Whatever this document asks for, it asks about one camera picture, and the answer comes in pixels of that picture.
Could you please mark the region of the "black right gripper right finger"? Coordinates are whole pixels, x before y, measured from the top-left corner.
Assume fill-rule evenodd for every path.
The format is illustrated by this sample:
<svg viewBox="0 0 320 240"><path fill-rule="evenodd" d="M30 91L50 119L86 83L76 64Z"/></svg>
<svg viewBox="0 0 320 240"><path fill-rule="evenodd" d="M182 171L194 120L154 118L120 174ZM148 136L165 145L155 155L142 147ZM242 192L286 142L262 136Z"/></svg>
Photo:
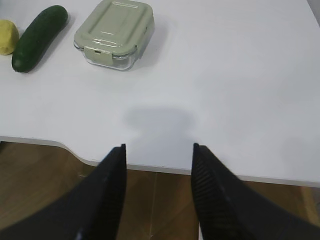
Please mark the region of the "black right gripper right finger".
<svg viewBox="0 0 320 240"><path fill-rule="evenodd" d="M205 145L193 145L191 191L205 240L318 240L320 228L248 187Z"/></svg>

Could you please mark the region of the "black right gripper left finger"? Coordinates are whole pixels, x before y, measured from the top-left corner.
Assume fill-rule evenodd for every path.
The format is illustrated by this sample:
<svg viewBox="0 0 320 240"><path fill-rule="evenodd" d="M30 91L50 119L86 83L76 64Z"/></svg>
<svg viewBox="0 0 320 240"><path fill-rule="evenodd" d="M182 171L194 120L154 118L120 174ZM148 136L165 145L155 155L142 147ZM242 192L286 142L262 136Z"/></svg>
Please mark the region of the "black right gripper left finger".
<svg viewBox="0 0 320 240"><path fill-rule="evenodd" d="M126 146L55 202L0 231L2 240L115 240L127 187Z"/></svg>

